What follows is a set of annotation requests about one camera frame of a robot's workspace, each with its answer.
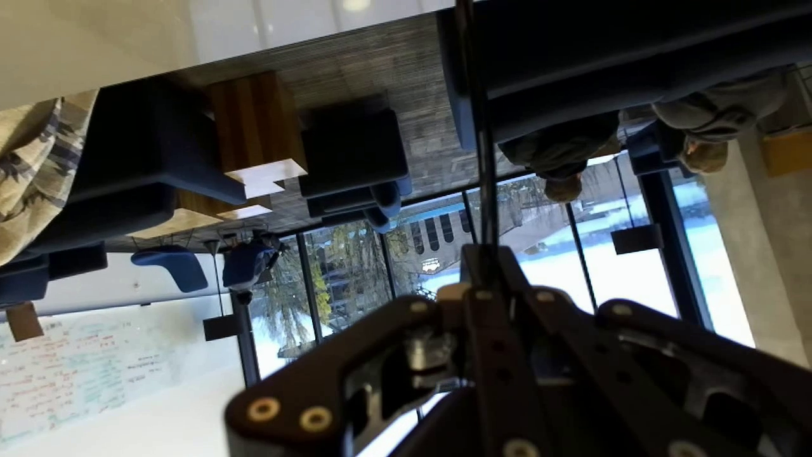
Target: window pane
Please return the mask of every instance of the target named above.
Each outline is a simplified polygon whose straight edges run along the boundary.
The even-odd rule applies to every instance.
[[[306,246],[325,335],[391,299],[379,234],[367,222],[309,230]]]
[[[459,282],[463,244],[472,241],[459,194],[403,208],[398,229],[386,237],[397,293],[434,296]]]
[[[589,166],[585,194],[573,204],[578,237],[596,301],[628,296],[666,315],[677,315],[657,249],[617,255],[611,230],[647,224],[646,200],[628,154]]]
[[[480,191],[469,191],[469,204],[480,222]],[[594,310],[566,211],[544,195],[540,177],[501,183],[501,244],[514,249],[532,285],[565,290],[581,310]]]
[[[707,293],[714,331],[743,345],[754,345],[727,244],[722,238],[708,194],[699,177],[670,172],[681,204],[688,244]]]
[[[298,238],[282,244],[288,249],[277,265],[252,288],[250,312],[263,376],[273,376],[316,341]]]

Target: screw hole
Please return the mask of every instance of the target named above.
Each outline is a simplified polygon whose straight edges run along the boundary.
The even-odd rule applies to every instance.
[[[307,409],[301,420],[306,432],[325,432],[334,423],[334,413],[329,409]]]
[[[270,422],[280,413],[280,402],[268,397],[268,398],[257,398],[252,407],[250,407],[250,420],[252,422]]]

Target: black metal frame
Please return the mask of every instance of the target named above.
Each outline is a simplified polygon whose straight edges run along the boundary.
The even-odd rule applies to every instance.
[[[231,398],[231,454],[356,454],[436,388],[453,393],[393,454],[812,451],[812,373],[628,299],[587,315],[510,249],[464,246],[463,271],[440,301],[397,296]]]
[[[532,176],[533,172],[510,172],[510,176],[499,177],[499,183],[516,181],[516,177],[532,177]],[[677,301],[677,312],[681,312],[681,318],[685,323],[699,323],[704,327],[712,327],[708,307],[707,307],[707,299],[704,299],[704,288],[700,288],[700,280],[699,280],[699,271],[695,271],[695,265],[694,265],[694,257],[690,257],[688,234],[685,234],[685,225],[684,225],[681,205],[677,205],[676,194],[672,194],[670,172],[669,172],[669,168],[660,171],[660,172],[650,172],[647,171],[647,172],[638,172],[638,177],[639,177],[639,194],[642,194],[642,199],[647,204],[647,213],[650,213],[652,224],[660,224],[663,225],[663,238],[670,238],[670,241],[666,241],[660,246],[660,255],[663,255],[666,276],[669,276],[672,296]],[[469,186],[453,187],[447,194],[433,194],[433,195],[424,195],[424,199],[412,199],[403,208],[417,205],[417,204],[426,204],[426,200],[450,199],[450,195],[458,194],[463,199],[468,219],[474,222],[472,204],[469,204],[469,191],[474,191],[474,187],[477,187],[477,183],[469,183]],[[576,251],[578,251],[578,261],[581,261],[585,282],[587,282],[587,290],[589,290],[589,299],[591,299],[591,307],[596,310],[596,293],[594,293],[587,251],[585,251],[585,244],[581,244],[581,237],[578,237],[578,222],[576,222],[571,205],[566,205],[566,213],[570,213],[570,224],[571,224],[571,230],[573,230],[573,244],[576,244]],[[316,230],[316,229],[325,229],[325,225],[307,225],[307,229],[292,230],[288,237],[298,238],[301,266],[302,266],[302,280],[306,280],[306,293],[307,293],[307,310],[309,310],[309,321],[312,321],[312,332],[316,332],[316,341],[322,342],[322,323],[320,323],[318,305],[316,305],[312,271],[309,271],[307,244],[306,244],[306,234]],[[397,285],[393,285],[393,271],[391,271],[391,251],[388,251],[386,237],[379,237],[379,241],[381,241],[388,293],[391,293],[391,296],[397,296]]]
[[[458,32],[463,45],[463,68],[472,97],[472,119],[477,131],[477,166],[480,166],[480,215],[483,246],[501,244],[501,195],[499,195],[499,153],[488,117],[488,91],[483,84],[483,64],[477,54],[477,16],[472,0],[458,3]]]

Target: black frame structure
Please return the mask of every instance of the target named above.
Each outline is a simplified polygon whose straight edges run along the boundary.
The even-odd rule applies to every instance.
[[[712,327],[712,318],[708,318],[708,307],[707,307],[707,296],[704,296],[704,285],[700,285],[700,276],[695,271],[694,255],[690,255],[690,246],[688,246],[688,234],[685,234],[685,225],[684,225],[681,205],[676,200],[670,168],[638,171],[638,159],[634,158],[633,158],[633,168],[634,168],[634,176],[639,177],[639,195],[642,195],[642,200],[647,205],[650,222],[663,229],[666,244],[657,251],[663,257],[663,268],[666,268],[666,276],[670,282],[677,312],[681,312],[681,318],[685,323]],[[528,176],[532,172],[504,176],[504,177],[495,181],[495,187],[499,187],[499,183],[516,181],[516,177],[528,177]],[[417,205],[417,204],[426,204],[426,200],[436,200],[436,199],[459,195],[463,204],[464,204],[468,219],[474,222],[472,204],[469,204],[469,191],[477,191],[477,187],[480,187],[480,183],[469,183],[469,186],[450,187],[445,194],[410,199],[403,204],[403,208]],[[581,237],[576,230],[573,208],[566,205],[566,211],[570,211],[570,224],[571,224],[571,230],[573,230],[573,241],[576,241],[585,282],[587,282],[587,290],[589,290],[589,296],[591,296],[591,307],[596,307],[594,282],[591,282],[589,265],[587,265],[587,257],[585,257]],[[288,230],[288,234],[280,234],[280,237],[294,237],[298,238],[301,266],[302,266],[302,280],[306,280],[306,293],[307,293],[307,310],[309,310],[309,321],[312,321],[312,335],[316,335],[316,342],[322,342],[325,335],[322,335],[322,323],[320,323],[320,312],[318,312],[318,305],[316,305],[312,271],[309,271],[307,244],[306,244],[306,234],[316,230],[316,229],[329,229],[329,225],[325,224],[306,225],[301,230]],[[379,241],[381,241],[384,268],[386,268],[386,282],[388,282],[386,290],[393,296],[397,288],[393,288],[391,251],[388,251],[384,238],[379,238]],[[237,301],[237,307],[247,305],[247,299],[240,296],[240,294],[233,294],[233,301]],[[247,321],[247,312],[241,315],[241,324],[231,335],[240,335],[240,341],[241,341],[240,351],[241,351],[241,360],[244,360],[247,385],[259,383],[263,373],[259,373],[252,323]]]

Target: white wall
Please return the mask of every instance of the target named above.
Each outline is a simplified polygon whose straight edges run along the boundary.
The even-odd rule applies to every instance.
[[[0,110],[453,6],[453,0],[2,3]]]
[[[778,251],[778,238],[788,238],[789,230],[799,229],[788,225],[771,234],[771,215],[784,208],[760,204],[760,199],[770,195],[762,191],[770,183],[764,172],[750,171],[750,162],[762,162],[757,145],[731,143],[727,168],[707,176],[708,199],[729,249],[757,348],[799,365],[809,365],[809,348],[804,348],[807,338],[803,332],[804,327],[792,307],[792,285],[788,285],[792,276],[783,271],[783,251]],[[795,244],[795,251],[804,257],[804,246],[809,244]]]
[[[174,332],[175,383],[123,409],[77,420],[2,450],[2,457],[226,457],[224,407],[244,385],[237,341],[207,342],[213,296],[155,305]]]
[[[216,294],[216,276],[224,275],[224,257],[218,257],[218,275],[208,255],[198,255],[208,288],[193,294]],[[162,266],[136,266],[131,255],[108,255],[108,268],[67,276],[49,285],[49,294],[37,299],[42,315],[77,312],[115,305],[139,305],[184,299],[178,285]]]

